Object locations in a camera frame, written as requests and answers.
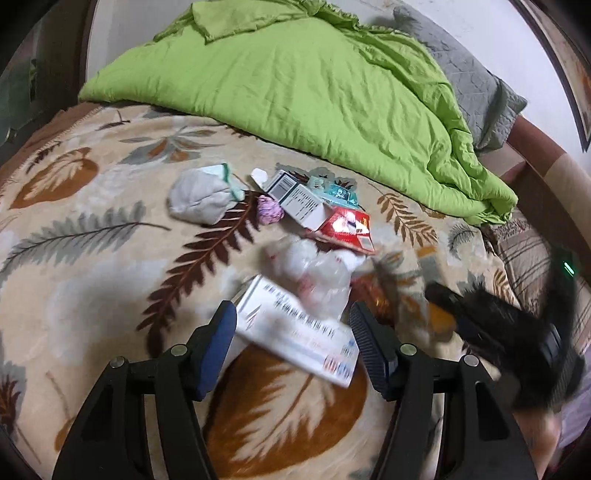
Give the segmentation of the striped brown pillow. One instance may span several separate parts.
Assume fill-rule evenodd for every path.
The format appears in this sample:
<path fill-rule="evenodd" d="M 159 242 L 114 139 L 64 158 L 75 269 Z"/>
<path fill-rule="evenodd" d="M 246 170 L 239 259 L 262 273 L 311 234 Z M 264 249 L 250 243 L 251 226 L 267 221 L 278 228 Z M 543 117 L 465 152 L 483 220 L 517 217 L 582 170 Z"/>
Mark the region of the striped brown pillow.
<path fill-rule="evenodd" d="M 518 210 L 504 225 L 486 225 L 483 236 L 505 264 L 509 283 L 522 309 L 539 316 L 546 278 L 550 268 L 550 245 Z M 577 320 L 573 343 L 588 359 L 590 346 L 590 285 L 577 278 Z M 586 376 L 578 393 L 562 409 L 561 448 L 573 443 L 590 420 L 590 378 Z"/>

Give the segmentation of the grey quilted pillow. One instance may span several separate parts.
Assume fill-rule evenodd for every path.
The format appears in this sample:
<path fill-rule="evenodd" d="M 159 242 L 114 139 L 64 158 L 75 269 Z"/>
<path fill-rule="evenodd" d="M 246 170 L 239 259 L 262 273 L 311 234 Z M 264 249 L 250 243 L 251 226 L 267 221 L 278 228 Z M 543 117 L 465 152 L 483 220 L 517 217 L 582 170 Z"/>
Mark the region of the grey quilted pillow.
<path fill-rule="evenodd" d="M 527 100 L 486 69 L 449 32 L 407 3 L 394 5 L 393 20 L 394 29 L 421 42 L 440 65 L 472 132 L 474 148 L 501 148 Z"/>

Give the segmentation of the brown wooden bed frame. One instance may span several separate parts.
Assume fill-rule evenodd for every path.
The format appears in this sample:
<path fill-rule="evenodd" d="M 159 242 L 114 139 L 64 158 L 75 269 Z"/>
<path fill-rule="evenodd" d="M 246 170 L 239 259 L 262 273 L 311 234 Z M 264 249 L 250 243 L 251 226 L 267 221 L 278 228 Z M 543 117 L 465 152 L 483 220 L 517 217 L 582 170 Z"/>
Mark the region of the brown wooden bed frame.
<path fill-rule="evenodd" d="M 590 268 L 590 175 L 546 133 L 518 116 L 502 148 L 479 160 L 518 195 L 518 208 L 542 237 Z"/>

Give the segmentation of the leaf pattern beige blanket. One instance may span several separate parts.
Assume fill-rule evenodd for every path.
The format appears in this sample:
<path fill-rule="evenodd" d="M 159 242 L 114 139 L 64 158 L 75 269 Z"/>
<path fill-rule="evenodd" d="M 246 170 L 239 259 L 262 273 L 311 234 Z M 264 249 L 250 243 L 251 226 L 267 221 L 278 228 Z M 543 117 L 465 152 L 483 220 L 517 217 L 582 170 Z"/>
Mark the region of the leaf pattern beige blanket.
<path fill-rule="evenodd" d="M 219 301 L 266 271 L 266 246 L 293 231 L 290 220 L 257 224 L 252 201 L 221 232 L 171 218 L 166 198 L 178 176 L 220 163 L 242 186 L 260 168 L 353 190 L 379 250 L 363 268 L 386 276 L 401 301 L 402 335 L 431 354 L 456 360 L 463 346 L 426 330 L 419 254 L 437 254 L 456 291 L 482 285 L 525 304 L 525 262 L 499 246 L 524 225 L 520 214 L 478 229 L 211 119 L 79 105 L 37 131 L 1 172 L 1 423 L 42 478 L 107 362 L 146 358 L 157 295 L 174 312 L 164 343 L 183 341 Z M 363 369 L 341 388 L 242 340 L 197 405 L 226 479 L 365 479 L 391 412 Z"/>

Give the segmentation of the green quilt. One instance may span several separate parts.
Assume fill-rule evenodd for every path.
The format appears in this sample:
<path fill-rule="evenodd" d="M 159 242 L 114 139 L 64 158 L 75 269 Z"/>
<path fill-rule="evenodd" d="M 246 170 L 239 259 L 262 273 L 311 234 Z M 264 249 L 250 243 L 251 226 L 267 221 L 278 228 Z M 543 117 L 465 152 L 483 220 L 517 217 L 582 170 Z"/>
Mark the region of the green quilt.
<path fill-rule="evenodd" d="M 507 222 L 518 202 L 478 160 L 428 50 L 324 1 L 194 2 L 79 97 L 209 117 L 473 225 Z"/>

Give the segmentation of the red cardboard box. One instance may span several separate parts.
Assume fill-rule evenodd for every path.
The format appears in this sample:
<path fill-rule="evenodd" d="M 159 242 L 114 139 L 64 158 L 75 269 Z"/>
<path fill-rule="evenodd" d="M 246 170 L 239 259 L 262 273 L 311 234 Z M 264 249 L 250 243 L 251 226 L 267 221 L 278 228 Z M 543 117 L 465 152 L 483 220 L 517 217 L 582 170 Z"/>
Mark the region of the red cardboard box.
<path fill-rule="evenodd" d="M 370 234 L 370 215 L 346 207 L 329 207 L 328 218 L 318 228 L 305 229 L 308 238 L 373 256 L 376 248 Z"/>

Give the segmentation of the pink crumpled paper ball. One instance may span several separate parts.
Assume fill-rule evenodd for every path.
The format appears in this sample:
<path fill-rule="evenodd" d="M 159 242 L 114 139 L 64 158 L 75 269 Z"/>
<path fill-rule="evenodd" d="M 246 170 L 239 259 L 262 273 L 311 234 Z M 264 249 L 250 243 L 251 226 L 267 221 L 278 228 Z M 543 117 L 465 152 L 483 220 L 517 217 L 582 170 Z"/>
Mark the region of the pink crumpled paper ball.
<path fill-rule="evenodd" d="M 279 202 L 266 195 L 259 196 L 256 205 L 256 218 L 259 224 L 276 224 L 283 219 L 283 216 L 284 211 Z"/>

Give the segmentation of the white sock green trim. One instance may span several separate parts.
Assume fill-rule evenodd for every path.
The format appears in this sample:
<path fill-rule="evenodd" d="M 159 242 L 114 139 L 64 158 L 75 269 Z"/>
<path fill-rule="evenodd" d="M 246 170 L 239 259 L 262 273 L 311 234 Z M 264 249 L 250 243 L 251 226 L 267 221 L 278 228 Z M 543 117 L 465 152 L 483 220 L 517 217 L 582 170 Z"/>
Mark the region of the white sock green trim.
<path fill-rule="evenodd" d="M 233 179 L 228 163 L 183 171 L 169 190 L 169 215 L 188 223 L 213 226 L 228 210 L 245 200 L 245 191 Z"/>

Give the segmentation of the clear crumpled plastic bag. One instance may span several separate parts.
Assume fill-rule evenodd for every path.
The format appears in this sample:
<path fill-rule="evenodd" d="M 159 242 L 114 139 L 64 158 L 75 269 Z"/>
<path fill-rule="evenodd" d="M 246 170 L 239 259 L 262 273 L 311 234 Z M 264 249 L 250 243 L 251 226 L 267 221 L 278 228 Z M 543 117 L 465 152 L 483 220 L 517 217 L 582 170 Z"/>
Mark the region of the clear crumpled plastic bag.
<path fill-rule="evenodd" d="M 349 249 L 321 251 L 317 243 L 285 235 L 264 249 L 273 275 L 294 286 L 308 315 L 339 320 L 349 303 L 353 271 L 367 256 Z"/>

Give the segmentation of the teal blister pack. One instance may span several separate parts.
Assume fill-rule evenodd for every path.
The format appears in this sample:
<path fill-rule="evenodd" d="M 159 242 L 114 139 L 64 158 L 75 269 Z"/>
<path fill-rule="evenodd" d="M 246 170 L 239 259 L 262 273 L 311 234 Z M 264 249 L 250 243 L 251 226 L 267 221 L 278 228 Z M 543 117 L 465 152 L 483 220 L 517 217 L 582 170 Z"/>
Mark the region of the teal blister pack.
<path fill-rule="evenodd" d="M 311 176 L 308 179 L 307 187 L 327 204 L 344 208 L 359 208 L 355 192 L 328 178 Z"/>

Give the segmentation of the long white medicine box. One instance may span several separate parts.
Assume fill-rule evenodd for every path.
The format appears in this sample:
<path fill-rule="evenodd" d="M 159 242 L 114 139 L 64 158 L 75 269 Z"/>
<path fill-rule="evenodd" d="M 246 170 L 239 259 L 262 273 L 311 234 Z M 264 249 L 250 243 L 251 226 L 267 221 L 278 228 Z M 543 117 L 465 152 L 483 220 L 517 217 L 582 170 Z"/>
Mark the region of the long white medicine box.
<path fill-rule="evenodd" d="M 318 320 L 296 296 L 263 275 L 249 281 L 236 305 L 236 333 L 284 361 L 349 387 L 359 347 L 348 325 Z"/>

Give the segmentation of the dark red snack packet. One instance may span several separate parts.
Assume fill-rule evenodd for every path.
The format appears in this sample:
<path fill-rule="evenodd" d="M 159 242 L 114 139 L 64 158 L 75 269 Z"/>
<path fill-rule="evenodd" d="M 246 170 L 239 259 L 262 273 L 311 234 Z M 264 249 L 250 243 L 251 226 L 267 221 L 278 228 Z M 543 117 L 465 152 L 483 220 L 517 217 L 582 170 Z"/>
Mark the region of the dark red snack packet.
<path fill-rule="evenodd" d="M 377 321 L 398 331 L 429 331 L 424 281 L 417 272 L 370 272 L 352 280 L 349 303 L 365 302 Z"/>

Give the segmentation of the white blue medicine box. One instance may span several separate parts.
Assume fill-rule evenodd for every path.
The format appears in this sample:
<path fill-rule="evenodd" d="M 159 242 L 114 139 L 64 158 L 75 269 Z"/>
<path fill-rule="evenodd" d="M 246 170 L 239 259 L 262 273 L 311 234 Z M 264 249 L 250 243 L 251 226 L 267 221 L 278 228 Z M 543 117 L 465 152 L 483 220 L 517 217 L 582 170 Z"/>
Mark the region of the white blue medicine box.
<path fill-rule="evenodd" d="M 268 179 L 263 192 L 304 229 L 317 231 L 332 216 L 332 209 L 317 194 L 286 171 L 280 170 Z"/>

